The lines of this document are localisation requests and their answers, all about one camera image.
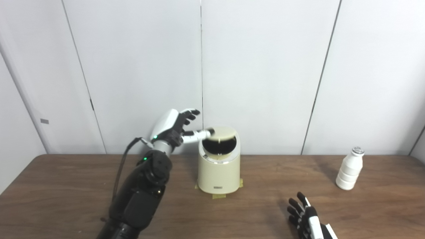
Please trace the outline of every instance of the white robotic hand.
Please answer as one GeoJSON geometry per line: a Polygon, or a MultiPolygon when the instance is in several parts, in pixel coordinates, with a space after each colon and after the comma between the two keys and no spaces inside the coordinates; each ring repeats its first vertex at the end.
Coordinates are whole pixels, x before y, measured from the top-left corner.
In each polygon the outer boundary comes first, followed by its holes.
{"type": "Polygon", "coordinates": [[[181,144],[198,142],[211,137],[214,134],[213,129],[184,131],[183,126],[190,124],[190,120],[195,120],[196,115],[199,114],[198,110],[190,108],[181,112],[175,109],[169,110],[155,124],[150,137],[151,142],[166,141],[174,150],[181,144]]]}
{"type": "Polygon", "coordinates": [[[295,225],[300,239],[338,239],[330,224],[320,223],[316,209],[312,207],[304,194],[297,193],[301,206],[293,198],[289,199],[289,221],[295,225]]]}

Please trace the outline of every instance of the robotic arm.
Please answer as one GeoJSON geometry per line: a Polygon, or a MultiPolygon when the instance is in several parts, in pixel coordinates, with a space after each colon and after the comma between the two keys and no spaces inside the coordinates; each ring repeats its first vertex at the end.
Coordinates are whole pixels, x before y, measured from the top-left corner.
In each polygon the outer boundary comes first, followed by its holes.
{"type": "Polygon", "coordinates": [[[168,111],[155,125],[150,141],[136,138],[151,148],[127,177],[109,207],[109,220],[97,239],[136,239],[151,222],[170,178],[170,154],[184,143],[197,142],[214,134],[213,129],[184,131],[198,110],[168,111]]]}

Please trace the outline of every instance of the white wall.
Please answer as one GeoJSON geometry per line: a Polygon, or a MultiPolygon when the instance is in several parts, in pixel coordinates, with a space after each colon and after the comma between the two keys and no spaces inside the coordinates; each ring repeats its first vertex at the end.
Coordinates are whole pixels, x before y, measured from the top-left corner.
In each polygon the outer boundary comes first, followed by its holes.
{"type": "Polygon", "coordinates": [[[243,154],[300,154],[338,0],[203,0],[204,125],[243,154]]]}
{"type": "Polygon", "coordinates": [[[0,49],[48,152],[121,154],[188,107],[204,113],[189,129],[233,126],[244,154],[299,154],[307,129],[304,154],[412,149],[423,1],[342,1],[316,103],[338,0],[200,4],[0,0],[0,49]]]}
{"type": "MultiPolygon", "coordinates": [[[[148,137],[171,108],[201,110],[199,0],[65,0],[65,7],[107,153],[148,137]]],[[[201,117],[188,128],[201,129],[201,117]]]]}
{"type": "Polygon", "coordinates": [[[0,46],[47,151],[105,153],[61,1],[0,0],[0,46]]]}
{"type": "Polygon", "coordinates": [[[304,154],[410,152],[425,122],[424,23],[424,1],[342,1],[304,154]]]}
{"type": "Polygon", "coordinates": [[[0,194],[46,151],[0,55],[0,194]]]}
{"type": "Polygon", "coordinates": [[[415,145],[415,148],[413,149],[411,156],[416,157],[417,159],[425,163],[425,136],[424,135],[422,135],[419,138],[419,141],[415,145]]]}

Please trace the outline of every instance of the yellow tape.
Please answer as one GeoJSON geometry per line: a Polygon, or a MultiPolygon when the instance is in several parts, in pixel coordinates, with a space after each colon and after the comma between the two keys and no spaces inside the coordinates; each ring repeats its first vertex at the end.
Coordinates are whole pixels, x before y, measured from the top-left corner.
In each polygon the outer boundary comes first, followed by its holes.
{"type": "Polygon", "coordinates": [[[225,197],[226,197],[225,194],[213,194],[212,195],[212,199],[225,198],[225,197]]]}

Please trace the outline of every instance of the white bottle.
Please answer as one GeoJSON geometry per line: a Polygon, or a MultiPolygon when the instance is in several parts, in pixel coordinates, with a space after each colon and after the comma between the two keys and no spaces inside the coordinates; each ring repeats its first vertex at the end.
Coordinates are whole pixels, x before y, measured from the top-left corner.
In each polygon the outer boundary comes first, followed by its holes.
{"type": "Polygon", "coordinates": [[[363,155],[365,151],[360,147],[354,147],[341,165],[336,183],[344,190],[351,190],[356,184],[360,171],[363,168],[363,155]]]}

